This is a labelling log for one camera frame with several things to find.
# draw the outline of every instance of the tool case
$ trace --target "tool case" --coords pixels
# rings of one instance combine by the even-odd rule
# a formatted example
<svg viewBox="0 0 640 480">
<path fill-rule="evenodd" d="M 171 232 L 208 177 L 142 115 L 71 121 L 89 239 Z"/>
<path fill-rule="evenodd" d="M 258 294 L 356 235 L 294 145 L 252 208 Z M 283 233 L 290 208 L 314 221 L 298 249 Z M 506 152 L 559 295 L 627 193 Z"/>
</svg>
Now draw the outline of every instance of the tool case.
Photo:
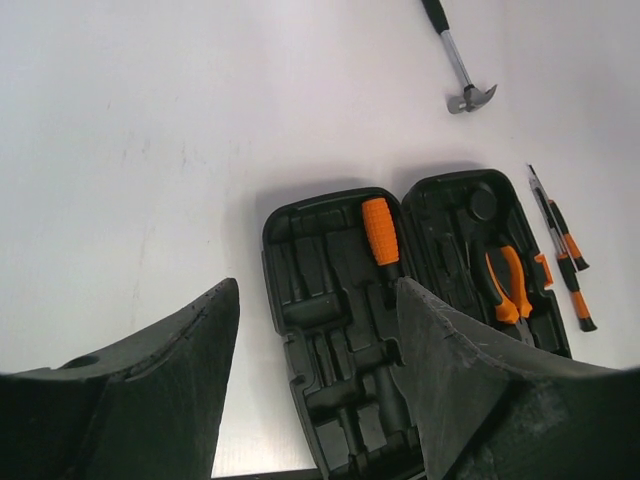
<svg viewBox="0 0 640 480">
<path fill-rule="evenodd" d="M 290 386 L 314 459 L 325 479 L 421 478 L 415 421 L 402 394 L 406 377 L 395 289 L 367 240 L 363 202 L 386 199 L 401 275 L 467 315 L 518 338 L 495 318 L 474 285 L 469 246 L 488 254 L 505 241 L 523 264 L 538 348 L 570 357 L 549 270 L 513 186 L 495 170 L 419 181 L 398 202 L 381 188 L 303 200 L 275 211 L 263 230 L 263 266 Z M 503 284 L 508 266 L 492 256 Z"/>
</svg>

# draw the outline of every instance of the pliers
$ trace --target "pliers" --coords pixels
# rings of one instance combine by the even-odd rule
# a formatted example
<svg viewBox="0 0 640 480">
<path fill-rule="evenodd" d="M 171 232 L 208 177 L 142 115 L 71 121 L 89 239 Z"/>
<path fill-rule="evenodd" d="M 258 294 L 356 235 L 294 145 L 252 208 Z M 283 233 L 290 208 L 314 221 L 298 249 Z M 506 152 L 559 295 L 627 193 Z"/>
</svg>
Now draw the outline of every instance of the pliers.
<svg viewBox="0 0 640 480">
<path fill-rule="evenodd" d="M 509 325 L 515 325 L 522 341 L 535 347 L 535 341 L 527 323 L 527 318 L 531 315 L 533 307 L 527 298 L 522 262 L 515 248 L 511 245 L 500 247 L 500 252 L 507 261 L 511 272 L 510 295 L 505 292 L 496 277 L 489 253 L 479 240 L 471 244 L 469 251 L 471 275 L 480 292 L 495 307 L 496 319 Z"/>
</svg>

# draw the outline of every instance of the screwdriver handle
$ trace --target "screwdriver handle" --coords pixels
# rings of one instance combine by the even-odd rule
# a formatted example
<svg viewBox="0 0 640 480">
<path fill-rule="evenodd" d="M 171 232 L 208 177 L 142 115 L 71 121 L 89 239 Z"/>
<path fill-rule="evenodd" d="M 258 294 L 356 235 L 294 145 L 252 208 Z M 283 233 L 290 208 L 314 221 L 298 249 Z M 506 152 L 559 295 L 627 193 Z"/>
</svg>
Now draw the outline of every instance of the screwdriver handle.
<svg viewBox="0 0 640 480">
<path fill-rule="evenodd" d="M 444 8 L 442 8 L 440 0 L 422 0 L 422 5 L 427 11 L 429 20 L 431 20 L 431 24 L 433 28 L 436 29 L 438 35 L 445 30 L 449 30 L 449 22 L 447 21 L 447 16 L 444 13 Z"/>
<path fill-rule="evenodd" d="M 569 292 L 571 292 L 571 300 L 573 301 L 573 308 L 576 311 L 578 321 L 580 322 L 580 330 L 583 332 L 593 332 L 594 330 L 597 330 L 598 327 L 593 323 L 591 313 L 589 313 L 589 308 L 587 308 L 587 303 L 584 301 L 584 297 L 580 291 L 578 277 L 573 269 L 571 258 L 568 254 L 563 253 L 558 256 L 557 260 L 564 283 L 567 285 Z"/>
<path fill-rule="evenodd" d="M 400 261 L 398 238 L 387 201 L 382 197 L 376 197 L 364 202 L 362 218 L 369 245 L 378 266 L 384 267 L 398 263 Z"/>
<path fill-rule="evenodd" d="M 582 256 L 582 252 L 578 248 L 575 240 L 571 236 L 571 232 L 569 232 L 569 227 L 567 227 L 567 222 L 565 222 L 564 217 L 562 216 L 562 212 L 558 208 L 558 205 L 555 201 L 549 199 L 549 207 L 553 212 L 553 216 L 556 218 L 558 222 L 558 227 L 560 228 L 560 232 L 564 237 L 565 242 L 567 243 L 567 247 L 569 248 L 569 255 L 573 257 L 573 261 L 576 264 L 576 268 L 579 271 L 586 270 L 589 268 L 589 264 L 586 262 L 584 257 Z"/>
</svg>

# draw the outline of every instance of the hammer handle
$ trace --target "hammer handle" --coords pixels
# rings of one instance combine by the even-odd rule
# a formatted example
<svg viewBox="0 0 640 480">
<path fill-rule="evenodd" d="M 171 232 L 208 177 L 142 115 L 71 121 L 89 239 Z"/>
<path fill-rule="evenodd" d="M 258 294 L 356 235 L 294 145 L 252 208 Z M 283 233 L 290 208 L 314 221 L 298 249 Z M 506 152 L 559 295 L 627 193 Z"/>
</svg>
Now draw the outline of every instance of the hammer handle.
<svg viewBox="0 0 640 480">
<path fill-rule="evenodd" d="M 440 0 L 422 0 L 422 5 L 424 5 L 429 20 L 431 20 L 431 24 L 433 28 L 436 29 L 438 35 L 445 30 L 449 30 L 449 22 L 447 21 L 447 16 L 444 13 L 444 8 L 442 8 Z"/>
</svg>

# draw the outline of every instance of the hammer head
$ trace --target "hammer head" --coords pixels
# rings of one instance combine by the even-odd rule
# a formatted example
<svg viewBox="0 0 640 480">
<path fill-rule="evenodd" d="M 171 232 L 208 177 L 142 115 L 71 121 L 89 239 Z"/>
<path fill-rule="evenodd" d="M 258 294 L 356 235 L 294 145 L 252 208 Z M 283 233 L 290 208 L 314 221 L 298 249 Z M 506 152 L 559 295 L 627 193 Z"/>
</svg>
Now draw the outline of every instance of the hammer head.
<svg viewBox="0 0 640 480">
<path fill-rule="evenodd" d="M 493 98 L 498 85 L 494 85 L 486 92 L 478 90 L 473 85 L 467 85 L 460 97 L 451 97 L 447 102 L 449 113 L 475 112 Z"/>
</svg>

